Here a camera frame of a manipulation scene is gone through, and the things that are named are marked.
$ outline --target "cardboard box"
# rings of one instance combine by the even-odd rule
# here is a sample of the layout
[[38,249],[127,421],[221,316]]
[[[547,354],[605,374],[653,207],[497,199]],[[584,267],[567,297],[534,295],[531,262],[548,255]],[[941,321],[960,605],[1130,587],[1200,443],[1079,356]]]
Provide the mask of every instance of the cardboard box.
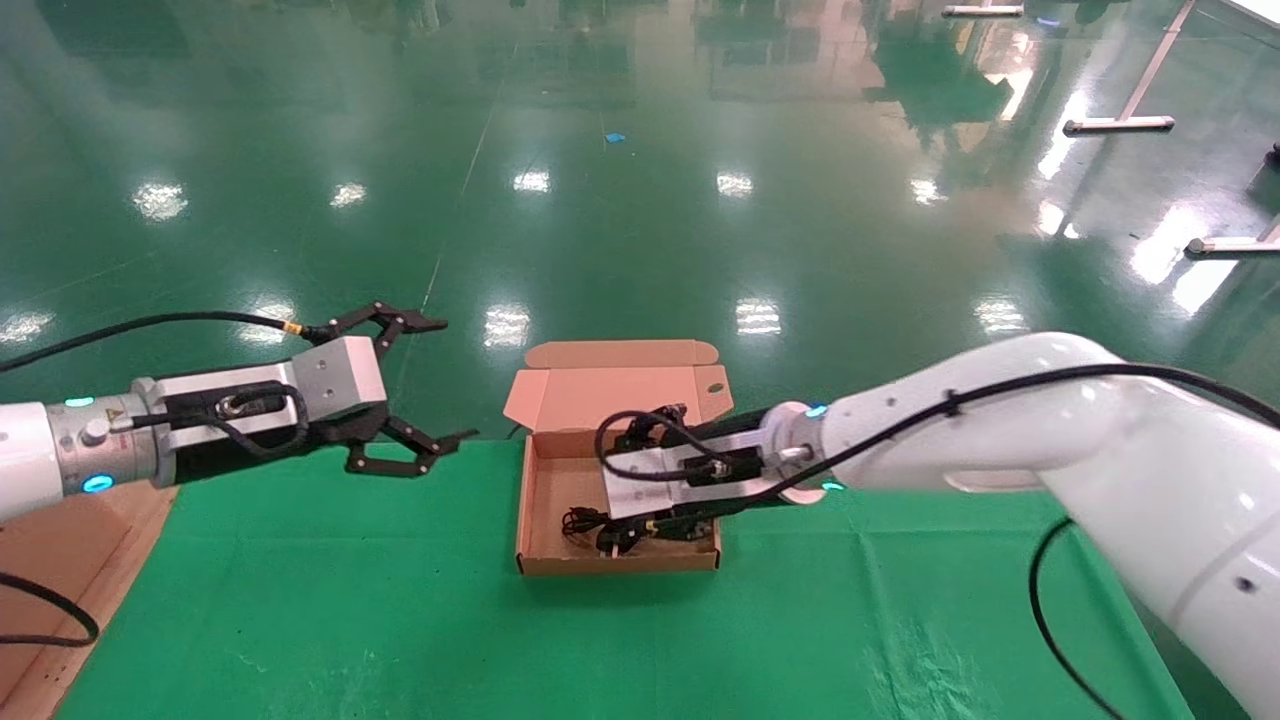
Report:
[[[81,495],[0,525],[0,569],[78,600],[128,530],[97,496]],[[56,634],[67,615],[35,597],[0,588],[0,634]],[[69,630],[76,635],[84,630]],[[18,684],[40,646],[4,646],[0,698]]]
[[[516,564],[525,575],[671,573],[719,568],[719,524],[695,542],[645,538],[622,556],[602,556],[591,534],[567,538],[561,519],[575,505],[608,510],[595,429],[620,410],[689,407],[690,425],[733,407],[719,352],[694,340],[548,342],[525,355],[504,414],[525,438]],[[626,429],[611,428],[611,438]]]

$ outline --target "robotic arm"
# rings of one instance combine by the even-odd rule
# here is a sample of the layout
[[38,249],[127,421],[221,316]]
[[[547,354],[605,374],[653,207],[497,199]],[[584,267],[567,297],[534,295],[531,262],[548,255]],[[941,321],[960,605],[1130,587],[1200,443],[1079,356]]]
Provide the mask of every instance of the robotic arm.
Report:
[[[1024,336],[828,407],[783,402],[687,429],[724,460],[668,432],[658,447],[608,456],[609,516],[669,523],[737,511],[748,506],[742,498],[767,497],[787,478],[955,396],[950,388],[1117,363],[1080,337]],[[691,477],[639,479],[682,471]],[[1100,374],[956,405],[773,500],[818,502],[829,477],[867,491],[1048,489],[1245,710],[1280,716],[1276,428],[1158,379]]]
[[[346,334],[365,322],[380,333]],[[475,430],[433,438],[393,416],[379,364],[399,336],[445,327],[374,302],[320,328],[292,325],[315,347],[282,363],[142,378],[123,395],[59,405],[0,405],[0,523],[72,495],[143,479],[168,487],[330,445],[348,448],[349,473],[425,474]],[[369,457],[379,433],[415,459]]]

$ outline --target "box lid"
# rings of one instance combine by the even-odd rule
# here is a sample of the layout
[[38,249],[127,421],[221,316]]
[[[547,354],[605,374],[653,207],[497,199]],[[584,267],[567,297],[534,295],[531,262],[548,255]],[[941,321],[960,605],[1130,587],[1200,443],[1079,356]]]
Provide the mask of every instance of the box lid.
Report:
[[695,340],[548,342],[525,355],[507,418],[534,432],[595,429],[618,410],[681,402],[690,425],[733,407],[714,346]]

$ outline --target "green fabric mat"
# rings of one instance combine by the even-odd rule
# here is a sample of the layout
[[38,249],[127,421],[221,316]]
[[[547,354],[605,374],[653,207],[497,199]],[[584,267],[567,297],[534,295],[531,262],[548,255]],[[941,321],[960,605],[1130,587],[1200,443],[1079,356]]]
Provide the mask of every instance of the green fabric mat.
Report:
[[[325,451],[186,488],[59,719],[1103,717],[1028,609],[1046,496],[833,492],[728,520],[718,573],[522,578],[520,459],[393,480]],[[1078,534],[1044,591],[1105,697],[1190,717]]]

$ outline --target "blue led light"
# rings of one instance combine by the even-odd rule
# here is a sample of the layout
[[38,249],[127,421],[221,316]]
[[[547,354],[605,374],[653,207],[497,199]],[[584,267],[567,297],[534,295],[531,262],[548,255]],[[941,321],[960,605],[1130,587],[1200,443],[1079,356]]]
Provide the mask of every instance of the blue led light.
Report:
[[115,484],[115,478],[111,475],[93,475],[92,478],[84,480],[81,489],[84,492],[102,492],[104,489]]

